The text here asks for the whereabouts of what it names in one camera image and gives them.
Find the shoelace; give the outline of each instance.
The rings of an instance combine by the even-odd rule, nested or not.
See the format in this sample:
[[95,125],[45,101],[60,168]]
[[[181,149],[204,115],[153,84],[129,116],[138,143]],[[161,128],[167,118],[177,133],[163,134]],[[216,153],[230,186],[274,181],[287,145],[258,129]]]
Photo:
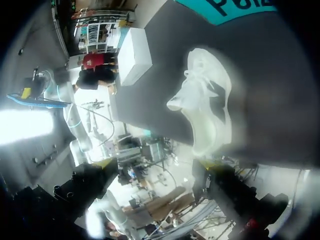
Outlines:
[[[204,93],[208,90],[207,85],[209,85],[212,88],[212,90],[215,89],[212,83],[210,82],[210,79],[205,74],[203,64],[204,61],[202,59],[194,60],[193,68],[184,71],[184,76],[186,77],[186,79],[183,81],[182,86],[188,81],[196,81],[199,84],[201,84]],[[215,92],[210,92],[210,97],[218,97],[218,94],[216,94]]]

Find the bright light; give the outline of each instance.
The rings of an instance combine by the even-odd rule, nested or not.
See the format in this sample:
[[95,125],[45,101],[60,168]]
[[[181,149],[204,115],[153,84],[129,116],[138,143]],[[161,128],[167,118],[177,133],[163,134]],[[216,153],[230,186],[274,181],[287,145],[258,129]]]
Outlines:
[[0,145],[46,135],[53,129],[54,121],[48,111],[0,111]]

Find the yellow part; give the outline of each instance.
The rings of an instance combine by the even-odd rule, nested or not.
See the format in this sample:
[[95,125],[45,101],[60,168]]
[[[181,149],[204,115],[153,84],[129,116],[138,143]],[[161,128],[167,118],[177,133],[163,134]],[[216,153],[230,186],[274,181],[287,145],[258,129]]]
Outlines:
[[221,165],[222,163],[219,162],[219,161],[212,161],[212,160],[198,160],[204,167],[205,169],[209,170],[209,168],[212,168],[212,167],[216,167],[216,166],[219,166]]
[[102,169],[104,169],[114,159],[115,159],[114,157],[110,157],[110,158],[107,158],[107,159],[102,160],[102,161],[94,162],[94,163],[92,163],[92,165],[100,166],[100,167],[102,167]]
[[31,94],[31,88],[30,87],[25,87],[23,89],[23,93],[21,95],[21,98],[22,99],[27,99],[30,96],[30,94]]

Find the equipment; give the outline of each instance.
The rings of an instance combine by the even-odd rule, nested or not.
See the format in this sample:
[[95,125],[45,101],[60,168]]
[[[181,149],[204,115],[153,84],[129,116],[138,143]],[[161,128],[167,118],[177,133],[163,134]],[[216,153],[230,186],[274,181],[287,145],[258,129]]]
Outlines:
[[116,158],[96,164],[81,164],[75,168],[70,180],[54,187],[54,197],[40,186],[34,189],[26,187],[13,198],[9,197],[15,210],[15,216],[10,214],[9,217],[23,220],[22,226],[16,223],[15,227],[29,232],[33,239],[90,239],[86,231],[73,222],[96,198],[105,195],[117,174]]
[[235,169],[227,164],[206,167],[193,160],[192,175],[195,201],[202,197],[214,200],[227,222],[235,223],[228,235],[230,240],[269,239],[267,226],[276,222],[289,202],[284,194],[276,197],[267,194],[258,200],[256,189],[241,181]]

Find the person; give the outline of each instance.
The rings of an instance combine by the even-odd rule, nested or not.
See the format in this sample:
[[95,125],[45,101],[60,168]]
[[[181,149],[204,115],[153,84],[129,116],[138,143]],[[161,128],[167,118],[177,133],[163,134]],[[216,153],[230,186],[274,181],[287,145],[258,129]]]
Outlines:
[[[153,222],[163,221],[170,213],[178,214],[193,204],[195,198],[192,193],[187,193],[175,200],[185,191],[185,187],[178,186],[167,195],[156,198],[144,206],[135,209],[127,206],[123,207],[122,210],[128,219],[136,224],[136,228],[143,228]],[[107,223],[107,228],[110,230],[110,236],[119,237],[121,235],[111,222]]]
[[83,60],[78,61],[78,66],[83,65],[84,69],[93,69],[101,65],[115,65],[116,54],[113,52],[97,53],[97,50],[86,54]]
[[112,87],[115,82],[116,74],[112,69],[106,67],[97,67],[93,69],[83,69],[79,72],[79,78],[73,85],[73,91],[78,89],[97,90],[98,86]]

